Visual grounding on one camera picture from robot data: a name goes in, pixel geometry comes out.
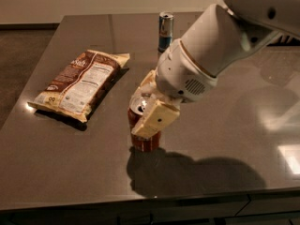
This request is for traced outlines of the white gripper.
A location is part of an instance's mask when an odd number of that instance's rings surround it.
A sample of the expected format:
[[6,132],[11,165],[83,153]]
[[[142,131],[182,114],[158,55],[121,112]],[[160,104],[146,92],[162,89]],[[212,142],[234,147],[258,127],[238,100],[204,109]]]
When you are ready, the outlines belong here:
[[181,98],[184,103],[188,103],[198,101],[217,83],[217,78],[196,66],[185,51],[181,40],[176,39],[159,57],[156,71],[150,70],[144,77],[130,101],[148,101],[142,123],[145,130],[156,134],[180,115],[178,106],[151,97],[156,87],[164,95]]

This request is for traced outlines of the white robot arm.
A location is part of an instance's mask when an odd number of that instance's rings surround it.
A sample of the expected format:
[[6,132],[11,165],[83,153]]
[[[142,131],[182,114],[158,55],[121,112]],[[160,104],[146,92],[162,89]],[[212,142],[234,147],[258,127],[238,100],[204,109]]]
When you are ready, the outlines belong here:
[[279,35],[300,37],[300,0],[223,1],[174,40],[143,79],[134,95],[147,100],[133,135],[156,135],[179,116],[181,103],[199,100],[226,67]]

